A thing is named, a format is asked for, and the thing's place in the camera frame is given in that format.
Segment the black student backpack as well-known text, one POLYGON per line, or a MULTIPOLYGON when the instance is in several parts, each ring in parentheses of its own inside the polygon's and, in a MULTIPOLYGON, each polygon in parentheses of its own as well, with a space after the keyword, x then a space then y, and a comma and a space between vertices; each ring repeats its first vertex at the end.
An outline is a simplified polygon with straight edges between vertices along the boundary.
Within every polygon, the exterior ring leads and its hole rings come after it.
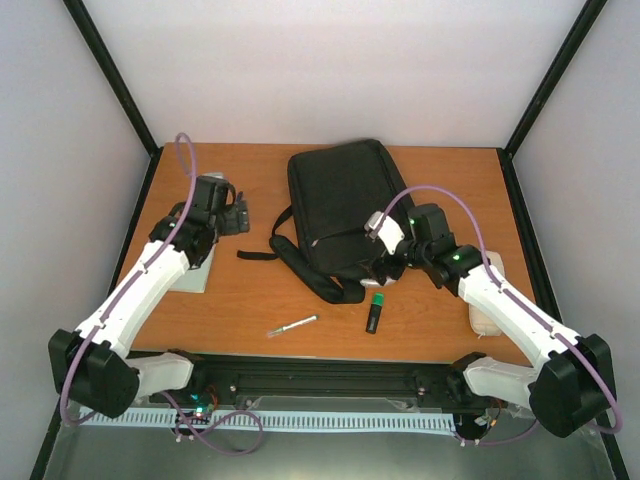
POLYGON ((409 233, 410 196, 393 198, 406 183, 391 154, 376 139, 362 139, 292 156, 287 166, 291 204, 276 219, 293 220, 295 240, 271 233, 270 252, 238 251, 243 260, 281 260, 318 297, 330 304, 365 298, 370 265, 386 252, 367 237, 364 225, 388 210, 409 233))

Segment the grey book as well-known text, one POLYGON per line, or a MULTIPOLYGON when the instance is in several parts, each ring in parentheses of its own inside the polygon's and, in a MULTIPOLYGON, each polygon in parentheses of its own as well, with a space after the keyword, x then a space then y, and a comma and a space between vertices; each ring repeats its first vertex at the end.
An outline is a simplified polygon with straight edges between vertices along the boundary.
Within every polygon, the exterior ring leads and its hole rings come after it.
POLYGON ((200 175, 190 206, 176 211, 179 218, 185 218, 178 233, 178 243, 185 246, 190 267, 172 287, 174 291, 205 291, 231 190, 228 180, 220 172, 200 175))

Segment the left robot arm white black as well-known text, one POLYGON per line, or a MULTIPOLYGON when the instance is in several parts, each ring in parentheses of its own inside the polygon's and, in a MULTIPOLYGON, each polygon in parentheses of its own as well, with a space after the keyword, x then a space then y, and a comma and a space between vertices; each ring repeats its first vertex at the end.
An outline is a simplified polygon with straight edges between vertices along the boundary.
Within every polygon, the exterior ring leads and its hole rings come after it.
POLYGON ((249 230, 248 208, 222 175, 201 175, 187 201, 174 205, 152 229, 134 266, 104 303, 73 331, 60 329, 48 343, 62 419, 70 402, 108 418, 136 401, 174 391, 201 400, 208 378, 199 358, 179 349, 131 358, 141 327, 164 295, 183 277, 207 279, 216 244, 249 230))

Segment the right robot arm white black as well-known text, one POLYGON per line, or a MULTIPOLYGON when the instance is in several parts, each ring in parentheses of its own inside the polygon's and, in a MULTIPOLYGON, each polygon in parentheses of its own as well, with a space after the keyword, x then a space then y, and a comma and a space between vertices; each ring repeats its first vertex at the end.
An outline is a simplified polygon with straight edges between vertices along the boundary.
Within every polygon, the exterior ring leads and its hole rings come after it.
POLYGON ((464 388, 528 409, 560 438, 618 409, 611 353, 602 338, 584 337, 556 321, 515 289, 483 251, 457 244, 439 206, 412 208, 408 225, 405 233, 390 215, 376 211, 365 229, 390 256, 490 319, 529 362, 468 355, 462 360, 464 388))

